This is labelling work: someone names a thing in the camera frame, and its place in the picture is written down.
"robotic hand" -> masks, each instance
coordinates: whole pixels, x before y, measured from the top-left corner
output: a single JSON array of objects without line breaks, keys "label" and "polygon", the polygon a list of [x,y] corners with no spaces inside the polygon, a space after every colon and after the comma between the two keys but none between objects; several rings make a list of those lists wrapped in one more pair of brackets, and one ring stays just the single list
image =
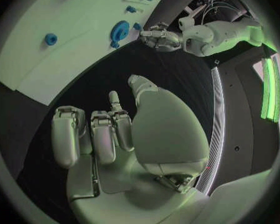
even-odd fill
[{"label": "robotic hand", "polygon": [[168,25],[158,23],[149,31],[141,31],[141,40],[157,51],[183,49],[196,56],[210,56],[229,50],[238,42],[246,41],[254,46],[266,43],[262,26],[251,18],[237,22],[214,21],[205,25],[194,25],[192,17],[179,20],[182,33],[167,31]]}]

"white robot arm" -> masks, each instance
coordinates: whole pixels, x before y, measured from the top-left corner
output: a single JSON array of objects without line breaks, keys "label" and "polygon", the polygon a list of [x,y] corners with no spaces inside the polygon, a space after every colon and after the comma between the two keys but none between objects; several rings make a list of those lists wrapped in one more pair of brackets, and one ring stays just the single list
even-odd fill
[{"label": "white robot arm", "polygon": [[210,56],[229,50],[238,42],[246,41],[254,46],[266,43],[262,26],[251,18],[237,22],[214,21],[205,25],[194,25],[190,16],[179,20],[182,33],[167,31],[168,26],[159,23],[149,31],[141,31],[141,40],[157,51],[183,49],[196,56]]}]

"green light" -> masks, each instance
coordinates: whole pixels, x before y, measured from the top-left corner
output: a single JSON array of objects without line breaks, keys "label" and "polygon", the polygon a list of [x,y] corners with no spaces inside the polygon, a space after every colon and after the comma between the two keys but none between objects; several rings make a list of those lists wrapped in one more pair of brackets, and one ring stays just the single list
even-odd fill
[{"label": "green light", "polygon": [[261,118],[279,121],[280,116],[280,75],[277,60],[263,59],[264,97]]}]

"robotic arm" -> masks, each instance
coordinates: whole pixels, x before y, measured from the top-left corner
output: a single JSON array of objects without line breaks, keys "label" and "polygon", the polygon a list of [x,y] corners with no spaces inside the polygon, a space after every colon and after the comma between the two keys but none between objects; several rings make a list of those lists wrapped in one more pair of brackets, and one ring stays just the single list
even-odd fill
[{"label": "robotic arm", "polygon": [[158,23],[149,31],[141,31],[140,38],[149,47],[161,52],[183,49],[196,56],[210,56],[229,50],[238,42],[246,41],[254,46],[266,44],[262,26],[251,18],[237,22],[214,21],[194,25],[190,16],[179,20],[182,33],[167,31],[168,25]]}]

